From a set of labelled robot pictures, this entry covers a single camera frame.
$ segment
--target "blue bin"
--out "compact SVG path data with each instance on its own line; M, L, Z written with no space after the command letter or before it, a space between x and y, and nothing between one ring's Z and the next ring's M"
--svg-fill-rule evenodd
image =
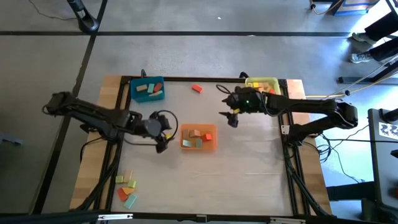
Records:
M162 93L157 96L149 96L150 93L147 91L137 91L137 86L141 85L149 85L153 83L154 85L161 83L162 84ZM131 99L135 100L138 103L154 101L154 100L163 100L165 96L164 92L164 79L163 77L150 77L150 78L138 78L133 79L130 82L131 85Z

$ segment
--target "sneaker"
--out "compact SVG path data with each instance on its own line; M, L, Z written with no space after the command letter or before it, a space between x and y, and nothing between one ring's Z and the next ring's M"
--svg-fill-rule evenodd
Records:
M369 52L363 52L363 53L358 53L358 54L351 54L349 59L353 63L361 63L361 62L368 62L368 61L372 60L373 57Z
M377 41L372 40L366 33L353 33L353 39L359 42L366 42L370 45L375 44Z

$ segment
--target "gray floor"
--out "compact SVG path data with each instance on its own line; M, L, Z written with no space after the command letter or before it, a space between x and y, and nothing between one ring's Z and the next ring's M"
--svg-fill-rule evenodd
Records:
M66 1L32 0L41 12L72 17ZM101 1L85 0L93 15ZM101 31L199 30L266 32L361 31L386 11L381 1L366 16L316 16L309 3L296 1L108 1ZM319 4L322 11L328 5ZM27 0L0 0L0 30L78 31L77 23L40 16ZM51 93L70 91L89 37L0 36L0 131L23 139L22 147L0 146L0 212L28 212L35 197L61 118L40 112ZM327 95L341 88L340 76L364 76L377 62L358 65L348 54L368 45L341 37L97 37L79 97L96 102L105 75L252 77L302 79L308 95ZM359 109L359 128L368 108L396 108L398 87L372 86L345 100ZM72 121L44 212L68 209L86 134ZM345 138L356 130L330 130ZM353 138L368 138L368 130ZM369 144L344 142L337 148L346 173L372 180ZM336 154L323 164L327 186L353 183L344 176ZM332 202L338 217L356 218L358 202Z

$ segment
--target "person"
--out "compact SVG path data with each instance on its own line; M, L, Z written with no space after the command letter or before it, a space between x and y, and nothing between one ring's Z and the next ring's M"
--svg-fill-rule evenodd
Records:
M390 12L365 29L365 33L353 33L352 38L360 42L367 42L370 45L398 30L398 16ZM372 48L366 52L351 54L350 60L353 63L368 62L372 59L380 62L386 58L398 54L398 38L394 38Z

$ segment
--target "sticker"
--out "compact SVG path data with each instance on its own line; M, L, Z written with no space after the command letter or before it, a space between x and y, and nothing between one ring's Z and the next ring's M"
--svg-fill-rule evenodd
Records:
M379 122L379 135L398 140L398 126Z

